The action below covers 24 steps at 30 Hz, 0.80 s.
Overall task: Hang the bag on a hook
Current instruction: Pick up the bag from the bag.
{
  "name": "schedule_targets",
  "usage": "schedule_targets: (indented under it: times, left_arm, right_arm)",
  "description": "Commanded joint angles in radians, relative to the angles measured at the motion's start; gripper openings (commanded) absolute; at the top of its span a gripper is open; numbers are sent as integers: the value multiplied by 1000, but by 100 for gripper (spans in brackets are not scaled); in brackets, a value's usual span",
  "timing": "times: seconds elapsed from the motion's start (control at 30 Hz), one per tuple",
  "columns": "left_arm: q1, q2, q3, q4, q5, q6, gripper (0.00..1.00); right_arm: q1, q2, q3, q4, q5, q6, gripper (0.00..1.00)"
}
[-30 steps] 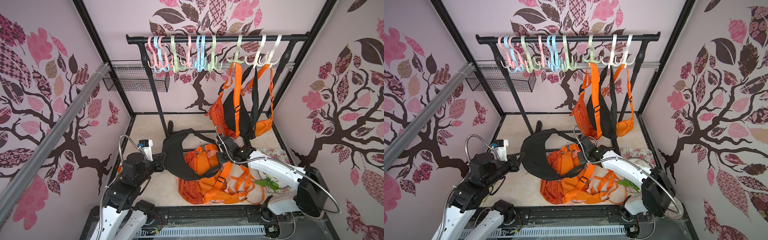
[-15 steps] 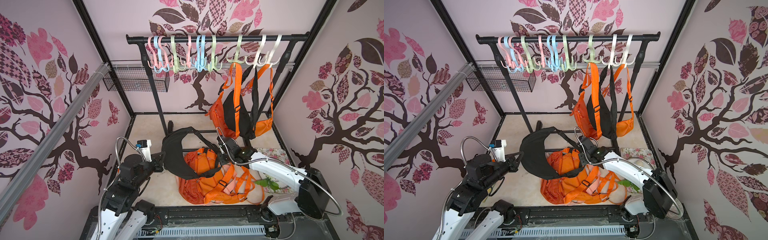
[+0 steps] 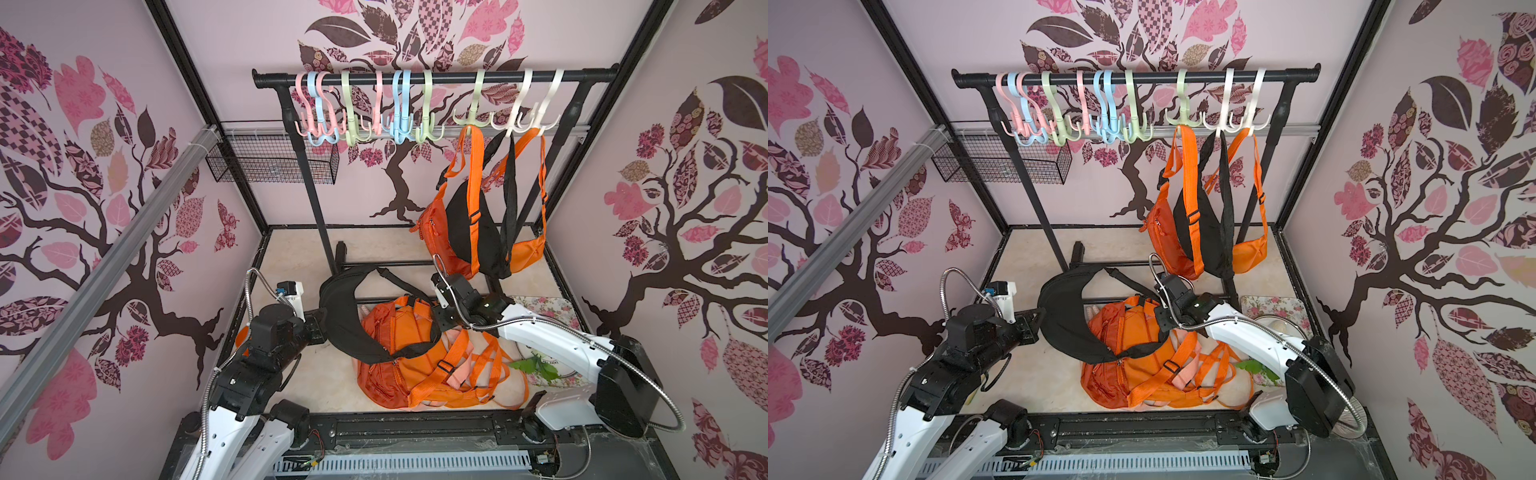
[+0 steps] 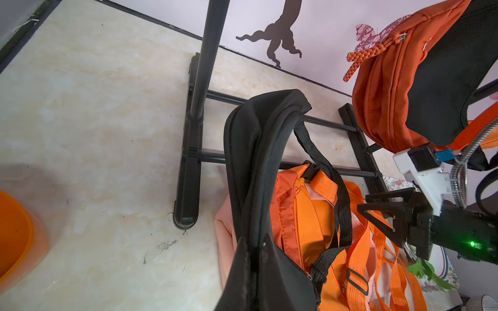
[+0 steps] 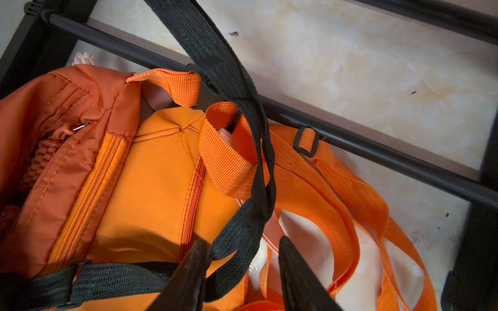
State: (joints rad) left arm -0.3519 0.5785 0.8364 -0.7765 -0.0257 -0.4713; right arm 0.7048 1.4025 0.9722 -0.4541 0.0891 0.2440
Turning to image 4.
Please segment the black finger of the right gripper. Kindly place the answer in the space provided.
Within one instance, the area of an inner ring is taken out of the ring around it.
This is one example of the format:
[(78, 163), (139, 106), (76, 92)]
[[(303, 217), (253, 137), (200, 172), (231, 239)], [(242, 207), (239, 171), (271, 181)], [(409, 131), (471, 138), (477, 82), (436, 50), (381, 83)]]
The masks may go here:
[(366, 202), (357, 206), (357, 211), (401, 248), (409, 235), (413, 211), (409, 203), (414, 193), (415, 188), (406, 188), (368, 194)]

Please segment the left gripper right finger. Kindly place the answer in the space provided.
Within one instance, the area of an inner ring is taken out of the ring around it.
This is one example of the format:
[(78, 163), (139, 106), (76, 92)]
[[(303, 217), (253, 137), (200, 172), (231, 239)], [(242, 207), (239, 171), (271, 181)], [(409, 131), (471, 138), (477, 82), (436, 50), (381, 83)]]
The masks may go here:
[(306, 273), (266, 235), (259, 252), (258, 309), (316, 308), (315, 289)]

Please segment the orange zip waist bag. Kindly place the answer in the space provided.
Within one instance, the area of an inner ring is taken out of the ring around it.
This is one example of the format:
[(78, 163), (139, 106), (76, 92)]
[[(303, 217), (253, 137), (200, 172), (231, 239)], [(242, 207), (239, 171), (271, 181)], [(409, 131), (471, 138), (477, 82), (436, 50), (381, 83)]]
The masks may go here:
[(358, 74), (352, 95), (357, 124), (382, 148), (398, 153), (428, 142), (406, 125), (408, 94), (419, 65), (469, 4), (443, 1), (428, 6), (404, 19), (372, 47), (348, 53), (352, 65), (344, 81)]

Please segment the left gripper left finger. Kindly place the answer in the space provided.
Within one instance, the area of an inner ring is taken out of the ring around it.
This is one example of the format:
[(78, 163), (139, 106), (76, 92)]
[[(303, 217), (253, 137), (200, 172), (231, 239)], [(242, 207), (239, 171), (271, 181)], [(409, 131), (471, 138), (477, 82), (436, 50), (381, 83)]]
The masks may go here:
[(215, 311), (250, 310), (250, 272), (250, 252), (246, 239), (241, 237), (238, 241), (226, 287), (216, 305)]

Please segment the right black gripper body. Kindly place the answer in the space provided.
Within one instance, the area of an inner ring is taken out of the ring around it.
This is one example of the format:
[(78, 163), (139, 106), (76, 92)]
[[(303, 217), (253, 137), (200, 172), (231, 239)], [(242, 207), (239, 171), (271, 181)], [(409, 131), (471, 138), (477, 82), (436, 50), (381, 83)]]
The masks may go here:
[(401, 197), (405, 204), (403, 215), (407, 228), (402, 248), (408, 245), (413, 246), (418, 258), (429, 260), (433, 248), (431, 238), (433, 208), (425, 195), (416, 190), (402, 190)]

